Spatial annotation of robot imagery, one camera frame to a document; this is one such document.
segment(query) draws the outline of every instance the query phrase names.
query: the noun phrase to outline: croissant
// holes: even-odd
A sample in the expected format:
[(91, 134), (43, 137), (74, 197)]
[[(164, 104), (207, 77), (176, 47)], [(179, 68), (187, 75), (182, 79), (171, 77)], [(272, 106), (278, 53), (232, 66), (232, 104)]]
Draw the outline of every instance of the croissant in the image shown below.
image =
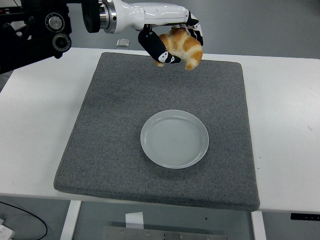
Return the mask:
[[(185, 29), (173, 28), (169, 33), (161, 34), (159, 38), (169, 53), (185, 62), (186, 70), (192, 70), (199, 65), (203, 55), (201, 43), (190, 36)], [(165, 65), (154, 61), (158, 67)]]

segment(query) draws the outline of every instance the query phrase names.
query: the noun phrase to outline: white plate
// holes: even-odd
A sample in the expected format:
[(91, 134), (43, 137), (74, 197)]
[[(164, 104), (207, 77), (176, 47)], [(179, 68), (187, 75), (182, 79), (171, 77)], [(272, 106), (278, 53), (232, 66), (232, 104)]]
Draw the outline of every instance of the white plate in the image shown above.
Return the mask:
[(169, 169), (190, 167), (202, 159), (209, 146), (205, 125), (181, 110), (158, 112), (145, 122), (140, 135), (145, 154)]

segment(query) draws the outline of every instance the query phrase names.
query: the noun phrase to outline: black machine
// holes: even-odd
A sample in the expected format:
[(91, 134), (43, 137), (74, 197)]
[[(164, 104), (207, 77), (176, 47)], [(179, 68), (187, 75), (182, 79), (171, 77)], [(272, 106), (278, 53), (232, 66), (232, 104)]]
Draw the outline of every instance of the black machine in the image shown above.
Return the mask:
[[(0, 8), (0, 74), (49, 58), (71, 47), (67, 3), (82, 4), (89, 33), (100, 30), (97, 0), (21, 0), (21, 6)], [(14, 29), (12, 22), (24, 21)]]

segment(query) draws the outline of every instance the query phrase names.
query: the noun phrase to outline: black cable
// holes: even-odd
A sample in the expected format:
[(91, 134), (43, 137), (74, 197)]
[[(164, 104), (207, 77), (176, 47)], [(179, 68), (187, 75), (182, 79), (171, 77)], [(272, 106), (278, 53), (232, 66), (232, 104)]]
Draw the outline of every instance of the black cable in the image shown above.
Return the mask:
[(21, 211), (26, 212), (27, 214), (30, 214), (30, 215), (34, 216), (34, 217), (37, 218), (37, 219), (39, 219), (39, 220), (44, 224), (44, 226), (45, 226), (45, 234), (44, 234), (42, 237), (38, 238), (37, 240), (43, 239), (43, 238), (47, 235), (47, 233), (48, 233), (47, 224), (46, 224), (45, 221), (43, 221), (40, 217), (38, 217), (38, 216), (34, 215), (33, 213), (31, 213), (31, 212), (29, 212), (29, 211), (26, 211), (26, 210), (24, 210), (24, 209), (22, 209), (22, 208), (20, 208), (20, 207), (10, 205), (10, 204), (5, 203), (5, 202), (3, 202), (3, 201), (0, 201), (0, 204), (8, 205), (8, 206), (10, 206), (10, 207), (19, 209), (19, 210), (21, 210)]

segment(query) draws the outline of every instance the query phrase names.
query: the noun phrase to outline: white robot arm segment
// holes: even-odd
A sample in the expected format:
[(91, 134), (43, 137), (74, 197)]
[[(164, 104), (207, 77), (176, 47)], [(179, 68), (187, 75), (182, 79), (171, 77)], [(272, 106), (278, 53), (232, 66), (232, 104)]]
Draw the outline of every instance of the white robot arm segment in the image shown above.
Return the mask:
[(141, 31), (145, 25), (162, 26), (186, 23), (189, 11), (175, 4), (141, 2), (129, 4), (122, 0), (102, 0), (100, 28), (117, 34), (131, 27)]

